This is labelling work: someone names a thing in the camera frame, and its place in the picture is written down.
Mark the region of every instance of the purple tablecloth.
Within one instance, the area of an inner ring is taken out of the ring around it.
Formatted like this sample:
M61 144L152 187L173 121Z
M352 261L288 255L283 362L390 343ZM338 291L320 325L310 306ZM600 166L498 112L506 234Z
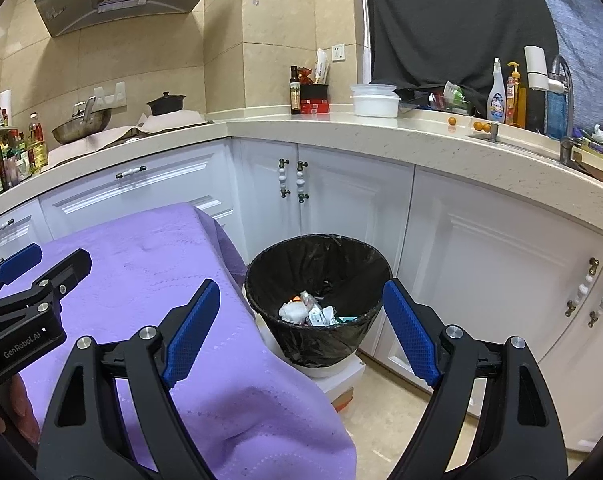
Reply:
M264 346L235 283L245 266L216 222L179 204L74 233L43 246L41 263L2 295L28 288L77 248L91 254L92 272L62 302L68 340L22 372L40 422L76 339L127 339L159 324L211 278L221 291L219 315L189 377L171 395L217 478L355 478L355 447L328 399ZM137 459L152 465L127 382L118 385Z

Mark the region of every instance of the human hand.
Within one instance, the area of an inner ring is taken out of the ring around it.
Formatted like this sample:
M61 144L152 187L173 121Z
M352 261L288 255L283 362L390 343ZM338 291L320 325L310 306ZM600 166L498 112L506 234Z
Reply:
M32 411L32 404L28 399L24 380L19 374L12 377L10 383L10 402L12 409L19 417L16 426L19 432L29 442L36 444L39 441L39 423ZM0 417L0 433L6 431L6 423Z

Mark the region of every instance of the beige countertop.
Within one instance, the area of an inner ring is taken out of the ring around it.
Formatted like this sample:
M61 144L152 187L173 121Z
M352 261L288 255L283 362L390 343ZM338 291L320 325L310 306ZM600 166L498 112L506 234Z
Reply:
M555 210L603 231L603 183L558 162L507 144L472 139L473 118L414 110L398 119L273 115L227 120L128 142L67 162L0 196L0 215L55 187L136 158L226 137L297 142L408 162L478 182ZM516 146L552 155L558 143L532 132L500 126Z

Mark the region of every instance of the tiled wall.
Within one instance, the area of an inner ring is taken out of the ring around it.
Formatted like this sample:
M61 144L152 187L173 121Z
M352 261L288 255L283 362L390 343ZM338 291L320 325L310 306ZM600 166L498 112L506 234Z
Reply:
M359 0L204 0L192 13L104 23L51 38L33 0L0 10L0 90L12 89L13 123L37 111L51 130L96 86L126 82L128 105L110 126L134 124L163 91L200 112L288 104L290 66L312 68L317 48L346 45L329 75L333 103L350 102L361 76Z
M146 16L104 23L51 38L33 0L16 0L6 33L0 89L12 89L15 126L26 129L37 111L50 133L68 120L72 106L103 86L113 93L126 82L128 105L110 127L136 124L146 102L162 92L185 94L185 106L205 112L203 2L188 15Z

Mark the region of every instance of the white cabinet door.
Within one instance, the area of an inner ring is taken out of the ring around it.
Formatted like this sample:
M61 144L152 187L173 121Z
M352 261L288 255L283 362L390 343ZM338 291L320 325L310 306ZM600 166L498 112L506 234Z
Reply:
M246 262L271 245L301 234L296 195L297 145L284 142L234 139L233 160L241 218L246 233ZM281 197L280 159L286 186Z
M0 259L30 244L41 245L50 240L52 236L36 198L0 216Z
M415 167L345 152L299 147L304 234L340 234L377 248L397 272ZM377 316L360 349L373 355L386 315Z
M415 173L397 275L415 301L475 339L520 335L541 359L574 319L565 316L566 303L591 257L603 262L603 235L479 186ZM375 357L423 386L389 331L388 324ZM482 396L477 381L471 412L479 412Z
M46 193L41 206L53 238L60 238L132 213L189 202L225 224L241 247L229 155L219 141L140 158Z
M555 402L566 447L591 451L603 435L603 268L590 296L539 366Z

